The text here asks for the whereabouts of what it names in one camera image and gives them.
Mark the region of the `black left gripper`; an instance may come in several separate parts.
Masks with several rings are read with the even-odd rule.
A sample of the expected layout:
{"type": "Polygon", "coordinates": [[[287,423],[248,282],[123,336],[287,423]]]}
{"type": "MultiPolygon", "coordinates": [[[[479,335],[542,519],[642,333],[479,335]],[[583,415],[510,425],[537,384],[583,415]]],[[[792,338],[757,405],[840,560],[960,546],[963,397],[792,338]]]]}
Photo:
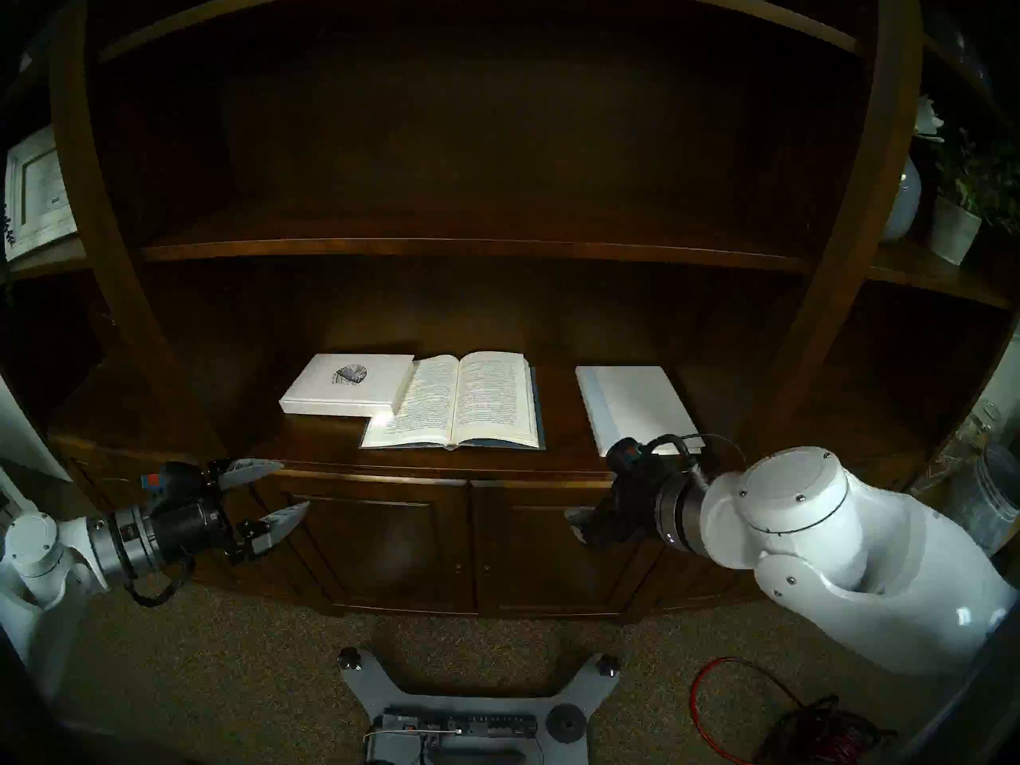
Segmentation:
{"type": "MultiPolygon", "coordinates": [[[[260,458],[219,459],[208,463],[210,481],[219,490],[255,483],[284,469],[284,463],[260,458]]],[[[254,561],[280,545],[302,523],[311,502],[305,501],[242,521],[242,543],[233,529],[222,494],[184,501],[161,501],[151,507],[151,528],[160,562],[185,563],[208,550],[219,550],[235,564],[254,561]]]]}

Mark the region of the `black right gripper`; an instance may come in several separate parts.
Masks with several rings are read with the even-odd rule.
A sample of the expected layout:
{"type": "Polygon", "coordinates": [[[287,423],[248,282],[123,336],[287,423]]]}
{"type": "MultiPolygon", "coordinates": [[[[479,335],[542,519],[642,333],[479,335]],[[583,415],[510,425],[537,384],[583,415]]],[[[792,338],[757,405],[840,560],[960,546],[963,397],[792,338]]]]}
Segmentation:
{"type": "Polygon", "coordinates": [[[661,539],[656,503],[678,474],[675,461],[609,461],[614,472],[609,496],[596,508],[564,511],[574,537],[591,548],[610,548],[639,539],[661,539]]]}

